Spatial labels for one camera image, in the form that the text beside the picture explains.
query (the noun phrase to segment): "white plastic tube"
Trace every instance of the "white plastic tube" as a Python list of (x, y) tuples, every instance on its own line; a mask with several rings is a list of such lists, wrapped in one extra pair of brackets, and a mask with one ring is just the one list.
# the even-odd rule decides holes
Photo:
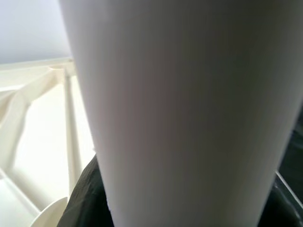
[(302, 103), (302, 4), (61, 0), (116, 227), (256, 226)]

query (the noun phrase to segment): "white wall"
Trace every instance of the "white wall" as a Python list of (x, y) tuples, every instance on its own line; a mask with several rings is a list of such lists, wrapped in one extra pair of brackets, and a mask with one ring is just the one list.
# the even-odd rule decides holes
[(0, 64), (70, 55), (57, 0), (0, 0)]

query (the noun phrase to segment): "white cylinder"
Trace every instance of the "white cylinder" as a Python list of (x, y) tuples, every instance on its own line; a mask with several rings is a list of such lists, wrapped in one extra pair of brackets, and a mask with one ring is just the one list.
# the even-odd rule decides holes
[(114, 225), (256, 226), (302, 103), (302, 1), (61, 7)]

